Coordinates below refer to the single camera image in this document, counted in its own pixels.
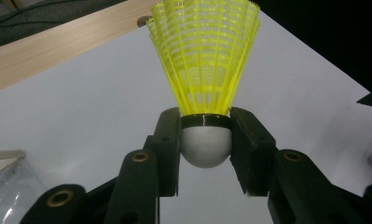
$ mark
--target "table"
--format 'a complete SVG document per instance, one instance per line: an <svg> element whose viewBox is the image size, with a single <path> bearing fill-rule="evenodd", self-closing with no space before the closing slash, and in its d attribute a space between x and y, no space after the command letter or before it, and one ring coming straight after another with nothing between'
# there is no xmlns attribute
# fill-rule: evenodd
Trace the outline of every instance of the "table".
<svg viewBox="0 0 372 224"><path fill-rule="evenodd" d="M141 5L128 1L0 48L0 149L24 150L47 189L91 190L116 176L160 112L176 106L138 16L123 17L134 22L127 35L109 28L124 22L121 8L147 15L150 6L131 9ZM96 18L103 24L88 22ZM372 107L356 101L368 91L263 12L260 19L233 105L252 111L279 149L306 153L333 184L361 195L372 184ZM179 184L179 197L161 200L162 223L271 223L267 200L241 193L229 161L201 170L182 159Z"/></svg>

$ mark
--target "wooden strip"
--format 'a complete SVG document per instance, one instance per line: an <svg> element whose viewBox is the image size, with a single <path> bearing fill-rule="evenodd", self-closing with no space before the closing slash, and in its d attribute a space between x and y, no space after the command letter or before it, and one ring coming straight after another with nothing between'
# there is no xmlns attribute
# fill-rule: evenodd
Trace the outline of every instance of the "wooden strip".
<svg viewBox="0 0 372 224"><path fill-rule="evenodd" d="M0 47L0 90L138 28L158 0L129 0Z"/></svg>

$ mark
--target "shuttlecock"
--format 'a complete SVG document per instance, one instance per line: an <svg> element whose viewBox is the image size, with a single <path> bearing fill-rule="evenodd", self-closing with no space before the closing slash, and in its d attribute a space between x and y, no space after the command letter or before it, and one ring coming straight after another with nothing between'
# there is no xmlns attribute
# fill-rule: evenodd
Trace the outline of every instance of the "shuttlecock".
<svg viewBox="0 0 372 224"><path fill-rule="evenodd" d="M165 0L147 22L182 114L181 151L210 168L231 150L227 116L260 21L248 0Z"/></svg>

